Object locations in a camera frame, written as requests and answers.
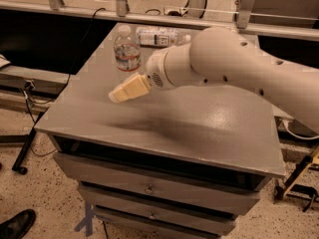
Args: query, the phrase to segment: clear plastic bottle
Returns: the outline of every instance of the clear plastic bottle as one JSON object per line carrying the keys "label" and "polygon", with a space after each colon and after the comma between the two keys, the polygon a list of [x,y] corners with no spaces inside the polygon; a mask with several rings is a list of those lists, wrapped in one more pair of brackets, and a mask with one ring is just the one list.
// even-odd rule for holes
{"label": "clear plastic bottle", "polygon": [[127,77],[139,71],[141,67],[140,45],[129,25],[119,27],[119,36],[114,44],[118,75],[122,83]]}
{"label": "clear plastic bottle", "polygon": [[191,36],[177,28],[166,27],[138,27],[137,39],[141,46],[165,48],[187,44]]}

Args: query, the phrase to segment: floor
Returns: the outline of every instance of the floor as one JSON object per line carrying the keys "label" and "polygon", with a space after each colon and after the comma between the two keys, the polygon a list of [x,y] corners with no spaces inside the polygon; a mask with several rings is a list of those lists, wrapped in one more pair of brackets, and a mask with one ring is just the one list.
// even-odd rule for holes
{"label": "floor", "polygon": [[[47,0],[23,0],[46,4]],[[101,5],[110,10],[115,9],[114,0],[65,0],[67,5],[97,8]],[[145,13],[147,9],[163,10],[165,6],[180,6],[174,3],[177,0],[130,0],[131,10],[136,13]],[[209,0],[207,8],[210,10],[233,11],[234,0]],[[209,12],[206,20],[231,19],[227,13]],[[25,113],[23,103],[20,108],[12,109],[2,102],[0,93],[0,134],[26,133],[32,124],[31,118]],[[54,149],[54,146],[43,134],[37,134],[32,147],[38,154],[45,154]],[[290,144],[282,144],[283,155],[287,166],[287,176],[294,169],[295,164],[309,151],[307,148],[294,148]],[[21,149],[21,144],[0,145],[0,223],[16,213],[32,208],[37,213],[37,220],[26,239],[82,239],[87,238],[85,230],[75,231],[75,227],[84,217],[84,201],[77,192],[77,182],[67,178],[53,160],[53,154],[38,156],[29,150],[24,165],[28,168],[26,175],[20,175],[11,170]],[[318,172],[310,171],[301,183],[319,188]],[[318,207],[302,212],[306,202],[299,199],[287,198],[284,201],[273,203],[274,180],[270,181],[261,191],[261,200],[244,217],[237,219],[236,228],[225,239],[253,238],[309,238],[319,239],[319,212]],[[160,239],[151,234],[129,230],[114,225],[107,225],[110,239]],[[107,238],[103,223],[93,220],[93,235],[90,238]]]}

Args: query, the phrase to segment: white cable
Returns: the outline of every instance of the white cable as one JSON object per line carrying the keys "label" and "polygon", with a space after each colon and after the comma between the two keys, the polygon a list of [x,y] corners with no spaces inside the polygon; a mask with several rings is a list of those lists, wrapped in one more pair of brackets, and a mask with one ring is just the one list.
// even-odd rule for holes
{"label": "white cable", "polygon": [[305,139],[305,140],[319,139],[319,135],[316,135],[316,136],[313,136],[313,137],[303,137],[303,136],[300,136],[300,135],[297,135],[297,134],[293,133],[289,129],[289,121],[287,119],[283,119],[282,120],[282,124],[283,124],[283,127],[285,128],[285,130],[287,132],[289,132],[291,135],[295,136],[296,138]]}

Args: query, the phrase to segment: black shoe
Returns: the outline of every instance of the black shoe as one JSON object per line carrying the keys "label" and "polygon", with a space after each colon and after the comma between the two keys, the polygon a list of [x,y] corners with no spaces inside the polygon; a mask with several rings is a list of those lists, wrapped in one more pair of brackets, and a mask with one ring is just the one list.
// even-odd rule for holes
{"label": "black shoe", "polygon": [[20,212],[12,219],[0,224],[0,239],[21,239],[32,227],[36,220],[34,210]]}

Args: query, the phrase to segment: white robotic arm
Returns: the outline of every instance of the white robotic arm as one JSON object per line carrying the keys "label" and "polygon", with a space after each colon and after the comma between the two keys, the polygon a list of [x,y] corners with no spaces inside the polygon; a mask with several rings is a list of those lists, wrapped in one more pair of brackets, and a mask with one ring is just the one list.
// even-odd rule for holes
{"label": "white robotic arm", "polygon": [[246,89],[319,133],[319,70],[275,58],[236,31],[201,31],[191,44],[154,52],[146,71],[160,90],[211,84]]}

